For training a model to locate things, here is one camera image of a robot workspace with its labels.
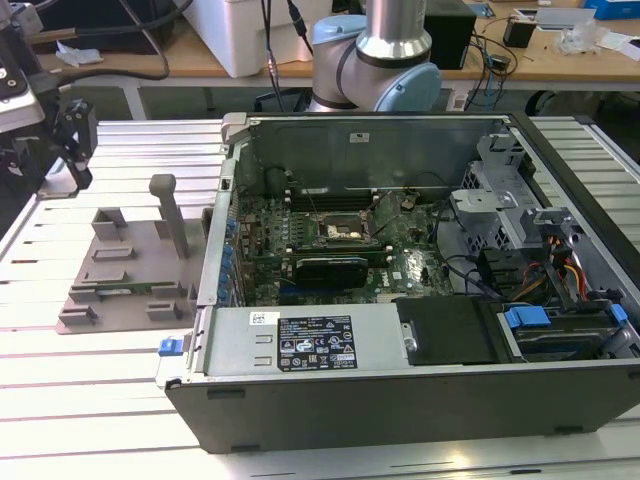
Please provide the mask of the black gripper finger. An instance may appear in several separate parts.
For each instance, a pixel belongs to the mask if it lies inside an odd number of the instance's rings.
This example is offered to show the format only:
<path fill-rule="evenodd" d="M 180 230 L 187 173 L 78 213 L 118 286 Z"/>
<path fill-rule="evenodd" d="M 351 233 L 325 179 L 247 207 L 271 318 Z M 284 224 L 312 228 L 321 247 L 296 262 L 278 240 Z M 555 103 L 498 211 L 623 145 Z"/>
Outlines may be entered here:
<path fill-rule="evenodd" d="M 60 158 L 77 189 L 87 189 L 93 180 L 88 164 L 96 149 L 94 106 L 83 99 L 71 101 L 57 119 L 54 138 L 59 147 Z"/>

